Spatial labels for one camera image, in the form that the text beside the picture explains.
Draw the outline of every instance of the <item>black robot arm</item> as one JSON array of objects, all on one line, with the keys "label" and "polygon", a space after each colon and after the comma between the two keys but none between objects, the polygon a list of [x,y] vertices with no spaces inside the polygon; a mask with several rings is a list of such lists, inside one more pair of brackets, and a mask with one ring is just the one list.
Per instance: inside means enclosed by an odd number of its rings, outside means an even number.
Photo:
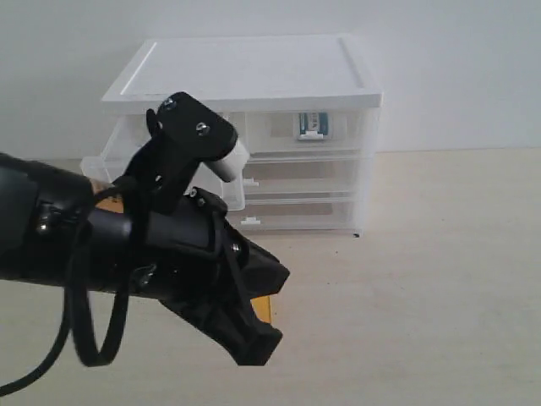
[{"label": "black robot arm", "polygon": [[[230,159],[237,132],[185,93],[149,110],[147,126],[150,140],[114,185],[0,154],[0,279],[64,286],[63,335],[68,327],[87,366],[114,359],[130,295],[160,300],[239,365],[264,365],[281,332],[250,300],[276,294],[289,271],[227,222],[218,196],[185,194],[201,163],[232,180],[244,164]],[[100,351],[88,290],[115,293]]]}]

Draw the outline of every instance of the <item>screw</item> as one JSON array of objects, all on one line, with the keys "label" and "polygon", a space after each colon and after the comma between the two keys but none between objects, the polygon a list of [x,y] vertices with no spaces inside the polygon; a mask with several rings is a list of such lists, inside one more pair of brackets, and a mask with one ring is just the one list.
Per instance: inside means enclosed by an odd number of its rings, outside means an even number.
[{"label": "screw", "polygon": [[166,110],[172,110],[177,106],[177,102],[174,101],[171,97],[168,97],[162,104]]},{"label": "screw", "polygon": [[40,234],[44,234],[47,232],[48,226],[45,223],[39,224],[37,226],[37,232]]},{"label": "screw", "polygon": [[198,136],[202,137],[209,134],[210,127],[205,123],[201,122],[195,126],[195,131],[197,131]]},{"label": "screw", "polygon": [[137,273],[140,275],[139,279],[137,280],[137,284],[140,288],[145,288],[146,285],[149,284],[150,280],[154,276],[154,272],[156,272],[156,268],[156,264],[152,264],[149,266],[143,266],[137,270]]}]

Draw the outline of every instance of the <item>drawer handle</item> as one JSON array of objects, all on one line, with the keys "label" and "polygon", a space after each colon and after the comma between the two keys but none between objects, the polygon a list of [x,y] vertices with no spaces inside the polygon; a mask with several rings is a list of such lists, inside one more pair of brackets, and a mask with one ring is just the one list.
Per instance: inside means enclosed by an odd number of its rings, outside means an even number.
[{"label": "drawer handle", "polygon": [[240,223],[243,226],[259,226],[261,224],[261,220],[259,220],[257,217],[245,217],[244,220],[241,220]]},{"label": "drawer handle", "polygon": [[254,178],[244,178],[243,179],[243,185],[244,186],[259,186],[260,183],[254,181]]}]

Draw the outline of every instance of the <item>table surface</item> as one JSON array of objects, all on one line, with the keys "label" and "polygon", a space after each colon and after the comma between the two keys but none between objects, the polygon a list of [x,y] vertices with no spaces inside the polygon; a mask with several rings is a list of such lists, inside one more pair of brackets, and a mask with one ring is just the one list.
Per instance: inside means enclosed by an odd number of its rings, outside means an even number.
[{"label": "table surface", "polygon": [[[84,369],[69,344],[1,405],[539,404],[541,150],[379,154],[363,238],[254,239],[292,271],[266,367],[136,299],[112,366]],[[4,382],[48,350],[62,293],[5,282],[0,298]],[[93,296],[101,332],[111,302]]]}]

